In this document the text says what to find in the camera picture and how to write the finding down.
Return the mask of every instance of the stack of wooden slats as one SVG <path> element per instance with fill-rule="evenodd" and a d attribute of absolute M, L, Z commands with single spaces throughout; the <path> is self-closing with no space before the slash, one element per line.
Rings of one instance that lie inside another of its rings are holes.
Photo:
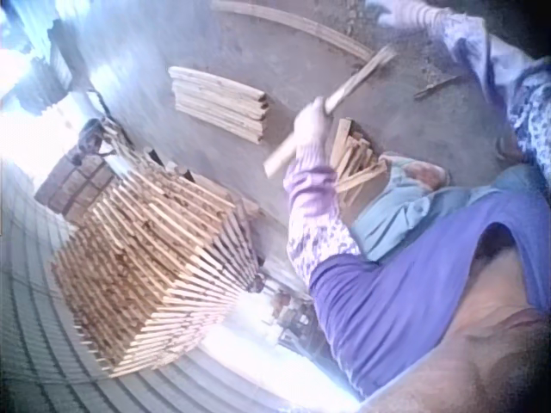
<path fill-rule="evenodd" d="M 259 144 L 268 111 L 266 94 L 203 71 L 171 67 L 176 109 Z"/>
<path fill-rule="evenodd" d="M 337 193 L 341 207 L 349 207 L 362 187 L 387 173 L 387 163 L 379 161 L 371 144 L 359 132 L 352 132 L 352 120 L 338 122 L 331 151 L 331 167 L 337 172 Z"/>
<path fill-rule="evenodd" d="M 107 189 L 53 270 L 79 334 L 116 377 L 192 349 L 257 265 L 243 207 L 142 168 Z"/>

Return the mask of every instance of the corrugated metal wall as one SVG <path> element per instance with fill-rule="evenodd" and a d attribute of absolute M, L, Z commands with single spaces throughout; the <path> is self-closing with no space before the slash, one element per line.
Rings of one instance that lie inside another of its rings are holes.
<path fill-rule="evenodd" d="M 108 379 L 80 344 L 47 261 L 71 228 L 3 163 L 1 368 L 17 411 L 269 412 L 282 399 L 200 349 L 156 371 Z"/>

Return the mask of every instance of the light blue pants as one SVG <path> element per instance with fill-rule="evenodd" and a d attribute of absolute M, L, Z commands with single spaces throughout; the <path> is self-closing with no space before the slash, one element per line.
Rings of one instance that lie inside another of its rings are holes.
<path fill-rule="evenodd" d="M 534 191 L 545 194 L 546 191 L 539 169 L 520 164 L 503 171 L 488 186 L 447 187 L 430 193 L 404 172 L 403 166 L 412 161 L 404 158 L 393 163 L 387 186 L 352 225 L 352 236 L 370 261 L 390 259 L 413 243 L 437 219 L 493 192 Z"/>

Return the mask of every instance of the white glove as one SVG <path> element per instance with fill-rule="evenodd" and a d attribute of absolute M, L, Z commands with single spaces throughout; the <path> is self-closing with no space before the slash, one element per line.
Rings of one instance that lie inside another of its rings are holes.
<path fill-rule="evenodd" d="M 324 103 L 323 97 L 317 97 L 294 120 L 294 138 L 299 147 L 325 144 L 331 118 L 325 113 Z"/>
<path fill-rule="evenodd" d="M 365 4 L 385 10 L 378 23 L 388 28 L 428 28 L 434 31 L 441 16 L 449 13 L 448 9 L 429 6 L 423 0 L 365 0 Z"/>

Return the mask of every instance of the concrete floor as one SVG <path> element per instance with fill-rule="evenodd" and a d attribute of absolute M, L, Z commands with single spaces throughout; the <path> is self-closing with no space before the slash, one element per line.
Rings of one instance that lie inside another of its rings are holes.
<path fill-rule="evenodd" d="M 488 183 L 501 170 L 493 147 L 507 127 L 473 79 L 467 77 L 424 101 L 413 101 L 414 93 L 429 82 L 461 73 L 440 45 L 423 34 L 377 28 L 373 14 L 357 6 L 362 2 L 255 3 L 342 32 L 352 22 L 352 37 L 374 50 L 389 42 L 395 45 L 398 58 L 335 115 L 357 121 L 379 150 L 439 163 L 459 185 Z M 283 172 L 269 180 L 262 162 L 290 132 L 297 111 L 315 96 L 330 94 L 362 62 L 290 28 L 246 16 L 213 14 L 205 0 L 95 0 L 87 13 L 64 24 L 71 34 L 67 40 L 75 42 L 84 58 L 90 81 L 131 139 L 257 202 L 264 217 L 254 229 L 268 273 L 304 291 L 285 254 L 288 209 Z M 171 65 L 208 71 L 266 91 L 271 110 L 264 142 L 251 144 L 178 113 L 167 74 Z"/>

